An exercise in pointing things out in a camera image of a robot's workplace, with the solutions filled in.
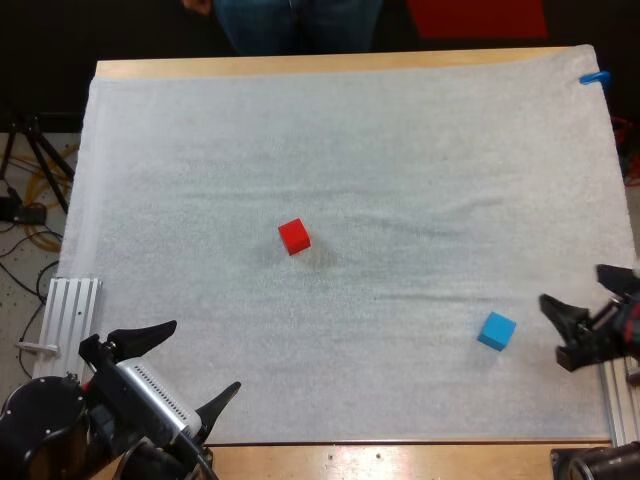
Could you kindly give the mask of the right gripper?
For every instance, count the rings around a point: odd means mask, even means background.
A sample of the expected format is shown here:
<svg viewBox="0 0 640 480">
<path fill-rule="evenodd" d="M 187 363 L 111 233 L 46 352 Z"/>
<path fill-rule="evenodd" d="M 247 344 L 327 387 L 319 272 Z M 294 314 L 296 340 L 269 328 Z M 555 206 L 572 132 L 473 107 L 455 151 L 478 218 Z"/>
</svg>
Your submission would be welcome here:
<svg viewBox="0 0 640 480">
<path fill-rule="evenodd" d="M 542 294 L 539 307 L 564 344 L 556 362 L 569 372 L 607 361 L 639 359 L 639 278 L 634 271 L 613 265 L 596 266 L 597 281 L 616 299 L 592 316 L 588 309 Z"/>
</svg>

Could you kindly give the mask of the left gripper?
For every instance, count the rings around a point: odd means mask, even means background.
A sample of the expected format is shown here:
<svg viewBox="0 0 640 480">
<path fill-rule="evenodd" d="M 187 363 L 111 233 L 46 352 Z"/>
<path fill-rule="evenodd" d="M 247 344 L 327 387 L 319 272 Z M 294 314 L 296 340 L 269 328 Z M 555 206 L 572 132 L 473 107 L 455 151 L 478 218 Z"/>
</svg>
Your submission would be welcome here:
<svg viewBox="0 0 640 480">
<path fill-rule="evenodd" d="M 80 343 L 79 354 L 93 370 L 87 399 L 94 436 L 111 453 L 122 454 L 147 439 L 172 453 L 201 454 L 222 411 L 240 390 L 236 381 L 197 410 L 189 407 L 144 359 L 176 327 L 171 320 L 117 329 L 104 341 L 94 334 Z"/>
</svg>

